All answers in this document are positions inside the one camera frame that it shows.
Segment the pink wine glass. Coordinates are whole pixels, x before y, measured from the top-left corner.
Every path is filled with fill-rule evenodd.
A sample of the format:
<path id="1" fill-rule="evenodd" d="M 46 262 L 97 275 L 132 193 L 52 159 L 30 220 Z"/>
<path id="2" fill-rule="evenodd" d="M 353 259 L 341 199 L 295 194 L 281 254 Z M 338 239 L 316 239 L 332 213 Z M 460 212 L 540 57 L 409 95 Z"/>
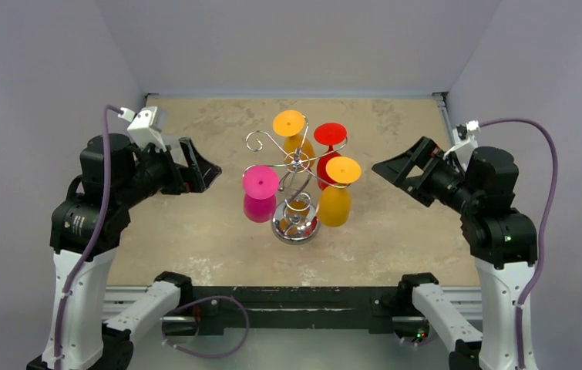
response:
<path id="1" fill-rule="evenodd" d="M 244 214 L 249 220 L 265 223 L 273 217 L 278 183 L 277 173 L 268 166 L 252 166 L 244 172 Z"/>

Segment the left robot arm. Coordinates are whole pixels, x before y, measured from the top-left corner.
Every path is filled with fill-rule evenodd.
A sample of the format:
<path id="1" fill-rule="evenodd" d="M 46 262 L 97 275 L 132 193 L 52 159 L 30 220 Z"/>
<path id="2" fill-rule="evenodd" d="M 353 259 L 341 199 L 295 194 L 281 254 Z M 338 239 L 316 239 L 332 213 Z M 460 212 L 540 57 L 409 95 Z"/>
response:
<path id="1" fill-rule="evenodd" d="M 144 298 L 103 319 L 108 274 L 130 210 L 158 193 L 203 193 L 221 175 L 190 138 L 178 144 L 183 164 L 170 151 L 139 148 L 118 133 L 93 137 L 80 153 L 82 172 L 52 213 L 55 307 L 45 350 L 30 369 L 125 369 L 136 343 L 161 317 L 193 307 L 190 277 L 164 271 Z"/>

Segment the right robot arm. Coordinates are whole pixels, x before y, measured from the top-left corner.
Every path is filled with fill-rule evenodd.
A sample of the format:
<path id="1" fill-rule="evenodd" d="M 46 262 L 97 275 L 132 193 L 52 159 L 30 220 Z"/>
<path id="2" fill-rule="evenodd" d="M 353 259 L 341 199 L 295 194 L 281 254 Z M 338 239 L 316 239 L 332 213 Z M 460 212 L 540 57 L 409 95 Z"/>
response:
<path id="1" fill-rule="evenodd" d="M 422 205 L 439 201 L 460 216 L 479 276 L 483 326 L 470 325 L 430 273 L 404 275 L 396 302 L 405 313 L 425 317 L 445 345 L 451 369 L 534 369 L 525 354 L 530 306 L 522 294 L 538 259 L 537 230 L 512 205 L 518 167 L 510 153 L 492 146 L 475 148 L 466 167 L 451 157 L 423 137 L 372 169 Z"/>

